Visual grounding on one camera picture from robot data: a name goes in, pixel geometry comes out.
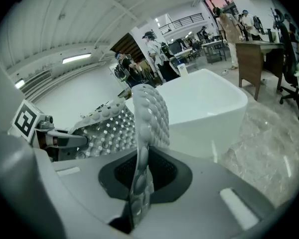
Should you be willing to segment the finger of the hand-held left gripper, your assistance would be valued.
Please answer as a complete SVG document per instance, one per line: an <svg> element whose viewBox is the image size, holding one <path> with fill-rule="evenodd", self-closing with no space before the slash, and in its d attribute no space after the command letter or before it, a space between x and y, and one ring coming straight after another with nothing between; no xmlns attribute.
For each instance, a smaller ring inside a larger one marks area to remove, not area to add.
<svg viewBox="0 0 299 239"><path fill-rule="evenodd" d="M47 132L47 148L57 149L58 161L75 159L78 148L87 145L82 135L68 134L57 130Z"/></svg>

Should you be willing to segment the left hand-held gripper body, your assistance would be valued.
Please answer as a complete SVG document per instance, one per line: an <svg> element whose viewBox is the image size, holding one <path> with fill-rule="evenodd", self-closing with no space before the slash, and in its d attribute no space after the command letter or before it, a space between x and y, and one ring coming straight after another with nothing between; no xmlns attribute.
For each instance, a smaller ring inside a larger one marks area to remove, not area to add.
<svg viewBox="0 0 299 239"><path fill-rule="evenodd" d="M29 101L22 101L11 122L12 135L23 137L33 148L45 150L52 162L58 160L58 151L48 146L46 134L54 129L53 117Z"/></svg>

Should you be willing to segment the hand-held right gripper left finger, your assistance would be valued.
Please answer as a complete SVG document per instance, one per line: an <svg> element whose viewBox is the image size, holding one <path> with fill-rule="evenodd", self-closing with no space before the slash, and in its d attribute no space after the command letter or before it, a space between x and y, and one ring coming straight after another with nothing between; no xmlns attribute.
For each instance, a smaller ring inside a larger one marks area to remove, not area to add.
<svg viewBox="0 0 299 239"><path fill-rule="evenodd" d="M129 153L52 163L46 151L34 149L41 181L61 219L65 239L140 239L109 225L122 214L125 201L109 197L98 179L104 165Z"/></svg>

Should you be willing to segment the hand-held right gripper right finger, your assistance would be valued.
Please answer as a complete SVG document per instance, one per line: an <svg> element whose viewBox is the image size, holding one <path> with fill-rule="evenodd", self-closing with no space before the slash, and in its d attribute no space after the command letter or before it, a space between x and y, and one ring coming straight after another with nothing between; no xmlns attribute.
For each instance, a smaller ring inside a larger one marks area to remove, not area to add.
<svg viewBox="0 0 299 239"><path fill-rule="evenodd" d="M138 239L258 239L274 211L256 188L220 164L152 148L176 166L176 179L151 195Z"/></svg>

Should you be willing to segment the white bathtub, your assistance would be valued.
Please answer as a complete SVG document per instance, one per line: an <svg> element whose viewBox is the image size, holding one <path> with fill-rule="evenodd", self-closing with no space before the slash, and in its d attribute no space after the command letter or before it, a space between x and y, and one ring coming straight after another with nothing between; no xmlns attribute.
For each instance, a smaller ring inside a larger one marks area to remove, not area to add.
<svg viewBox="0 0 299 239"><path fill-rule="evenodd" d="M237 140L248 98L214 72L201 69L157 87L169 113L169 148L219 158Z"/></svg>

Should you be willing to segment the grey floor mat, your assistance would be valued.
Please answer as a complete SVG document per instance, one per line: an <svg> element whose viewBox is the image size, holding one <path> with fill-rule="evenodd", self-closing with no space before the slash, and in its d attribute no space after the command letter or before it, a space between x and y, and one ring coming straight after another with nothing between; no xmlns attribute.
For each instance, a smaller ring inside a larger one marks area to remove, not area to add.
<svg viewBox="0 0 299 239"><path fill-rule="evenodd" d="M134 229L150 208L154 192L149 169L150 147L169 147L167 105L148 84L132 87L134 110L124 98L102 106L77 122L69 134L88 140L85 155L101 157L106 152L114 161L99 173L99 182L111 198L125 200L121 220Z"/></svg>

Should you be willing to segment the dark wooden vanity desk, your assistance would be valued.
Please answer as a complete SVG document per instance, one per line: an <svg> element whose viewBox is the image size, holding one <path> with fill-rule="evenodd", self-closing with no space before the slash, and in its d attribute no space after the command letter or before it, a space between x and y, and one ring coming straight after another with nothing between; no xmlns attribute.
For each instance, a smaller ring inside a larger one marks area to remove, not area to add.
<svg viewBox="0 0 299 239"><path fill-rule="evenodd" d="M254 100L258 99L262 72L278 78L277 90L283 77L284 45L265 41L242 41L236 44L239 70L239 87L245 80L255 86Z"/></svg>

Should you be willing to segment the white top metal table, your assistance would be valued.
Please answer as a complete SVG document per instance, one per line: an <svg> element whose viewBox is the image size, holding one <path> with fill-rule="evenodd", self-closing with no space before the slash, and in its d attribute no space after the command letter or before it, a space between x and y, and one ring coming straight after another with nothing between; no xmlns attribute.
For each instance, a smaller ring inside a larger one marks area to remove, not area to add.
<svg viewBox="0 0 299 239"><path fill-rule="evenodd" d="M201 45L207 62L209 64L213 64L219 61L227 61L226 53L225 53L225 45L223 40L212 41L209 43L205 43Z"/></svg>
<svg viewBox="0 0 299 239"><path fill-rule="evenodd" d="M174 56L175 58L179 59L179 58L186 58L187 56L189 56L192 53L192 48L188 48L185 49L181 52L176 53Z"/></svg>

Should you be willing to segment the black office chair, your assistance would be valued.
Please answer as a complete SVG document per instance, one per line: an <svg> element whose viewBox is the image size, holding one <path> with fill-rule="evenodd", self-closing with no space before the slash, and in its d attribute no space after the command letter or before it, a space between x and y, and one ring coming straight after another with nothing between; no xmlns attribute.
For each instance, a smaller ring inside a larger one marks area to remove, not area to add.
<svg viewBox="0 0 299 239"><path fill-rule="evenodd" d="M290 41L290 36L287 27L284 24L284 15L278 10L272 10L274 16L274 25L280 31L281 42L284 45L284 65L283 65L283 76L287 83L289 83L294 90L290 90L283 86L279 87L280 92L286 91L287 95L280 98L280 104L284 103L284 100L292 99L296 102L299 110L299 87L297 78L294 76L299 61L296 60L294 49Z"/></svg>

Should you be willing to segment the black mezzanine railing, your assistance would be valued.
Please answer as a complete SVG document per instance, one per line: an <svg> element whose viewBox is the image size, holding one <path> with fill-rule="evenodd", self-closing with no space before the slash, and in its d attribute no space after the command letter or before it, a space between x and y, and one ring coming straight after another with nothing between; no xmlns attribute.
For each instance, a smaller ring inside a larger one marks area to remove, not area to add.
<svg viewBox="0 0 299 239"><path fill-rule="evenodd" d="M174 30L177 30L179 28L182 28L187 25L191 25L197 22L204 21L204 17L202 13L193 14L181 19L178 19L176 21L173 21L171 23L168 23L164 26L159 27L159 30L162 34L167 34L169 32L172 32Z"/></svg>

